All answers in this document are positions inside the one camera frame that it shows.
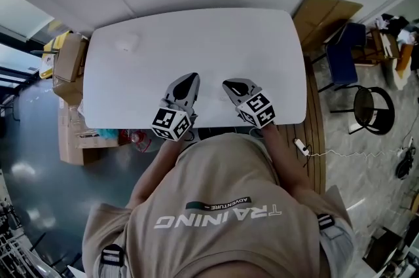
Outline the person's left forearm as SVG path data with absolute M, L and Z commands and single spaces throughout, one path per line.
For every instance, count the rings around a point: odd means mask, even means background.
M 164 177 L 170 172 L 182 151 L 183 140 L 165 141 L 150 166 L 138 179 L 132 190 L 127 209 L 135 209 L 138 205 L 145 202 L 156 190 Z

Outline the wooden shelf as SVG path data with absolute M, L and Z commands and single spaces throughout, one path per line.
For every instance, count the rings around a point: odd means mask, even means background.
M 397 39 L 393 35 L 381 33 L 377 28 L 368 30 L 364 46 L 356 46 L 352 50 L 352 59 L 356 65 L 375 66 L 399 58 Z

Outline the white bag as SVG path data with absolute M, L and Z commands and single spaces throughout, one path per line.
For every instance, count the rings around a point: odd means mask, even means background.
M 398 59 L 392 59 L 388 70 L 388 84 L 392 90 L 403 90 L 411 76 L 410 65 L 412 58 L 409 58 L 407 66 L 402 71 L 396 70 L 398 61 Z

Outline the person's beige shirt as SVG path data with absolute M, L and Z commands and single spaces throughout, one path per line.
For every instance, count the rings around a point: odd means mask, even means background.
M 344 278 L 355 237 L 336 188 L 294 198 L 262 144 L 235 133 L 184 150 L 135 209 L 92 208 L 88 278 Z

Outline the white power strip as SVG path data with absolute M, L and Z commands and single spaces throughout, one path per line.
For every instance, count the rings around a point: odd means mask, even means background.
M 304 156 L 310 156 L 311 145 L 305 145 L 300 139 L 294 139 L 294 144 Z

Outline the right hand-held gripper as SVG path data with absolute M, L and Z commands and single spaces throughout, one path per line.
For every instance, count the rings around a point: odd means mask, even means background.
M 241 118 L 258 129 L 274 121 L 276 113 L 269 95 L 248 78 L 223 81 L 223 89 L 236 107 Z M 253 95 L 242 103 L 243 96 Z

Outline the black round chair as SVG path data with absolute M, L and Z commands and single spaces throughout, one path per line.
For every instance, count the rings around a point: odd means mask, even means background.
M 331 114 L 352 113 L 359 125 L 358 129 L 350 130 L 352 135 L 361 130 L 367 130 L 374 135 L 385 135 L 390 132 L 395 122 L 395 107 L 390 95 L 380 87 L 363 87 L 361 85 L 343 86 L 339 89 L 356 88 L 353 106 L 346 110 L 333 110 Z M 386 104 L 385 108 L 378 108 L 374 104 L 373 95 L 378 95 Z

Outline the black garment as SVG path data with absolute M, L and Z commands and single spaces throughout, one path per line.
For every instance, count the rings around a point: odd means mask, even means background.
M 384 27 L 380 28 L 381 33 L 392 35 L 395 38 L 398 37 L 402 29 L 409 25 L 409 21 L 403 16 L 397 17 L 385 13 L 381 17 L 384 22 Z

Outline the white metal rack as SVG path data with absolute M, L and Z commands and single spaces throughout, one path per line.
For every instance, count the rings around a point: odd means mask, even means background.
M 13 207 L 0 201 L 0 278 L 42 278 L 20 244 L 24 233 L 16 217 Z

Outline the wooden slatted board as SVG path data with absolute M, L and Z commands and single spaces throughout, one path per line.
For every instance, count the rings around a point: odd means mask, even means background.
M 306 118 L 300 124 L 280 125 L 277 129 L 287 141 L 293 155 L 303 165 L 311 187 L 318 194 L 323 194 L 326 188 L 326 157 L 321 103 L 314 68 L 309 57 L 304 57 L 304 64 L 307 89 Z M 295 139 L 300 139 L 308 146 L 308 156 L 304 156 L 297 148 L 294 144 Z

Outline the black bag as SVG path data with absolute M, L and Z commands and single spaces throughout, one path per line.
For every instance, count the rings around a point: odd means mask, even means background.
M 419 70 L 419 43 L 413 46 L 411 54 L 410 70 Z

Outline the large leaning cardboard sheet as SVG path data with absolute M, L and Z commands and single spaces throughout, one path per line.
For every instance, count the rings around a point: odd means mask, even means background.
M 346 0 L 302 0 L 293 15 L 302 51 L 317 50 L 362 8 Z

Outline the brown cardboard box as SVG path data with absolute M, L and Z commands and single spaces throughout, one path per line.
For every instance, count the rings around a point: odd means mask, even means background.
M 54 75 L 52 89 L 68 105 L 79 105 L 83 98 L 83 76 L 77 77 L 73 82 L 68 82 Z

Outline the yellow plastic bin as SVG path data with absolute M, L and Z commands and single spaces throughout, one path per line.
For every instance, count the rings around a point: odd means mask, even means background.
M 64 44 L 66 37 L 72 33 L 72 31 L 66 31 L 61 35 L 52 39 L 49 43 L 44 45 L 44 52 L 41 57 L 41 66 L 39 69 L 39 77 L 41 79 L 51 78 L 53 75 L 54 69 L 54 59 L 58 54 L 59 50 Z

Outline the black window frame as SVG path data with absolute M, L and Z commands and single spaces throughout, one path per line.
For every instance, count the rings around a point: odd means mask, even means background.
M 43 44 L 0 26 L 0 100 L 17 96 L 36 81 L 41 67 Z

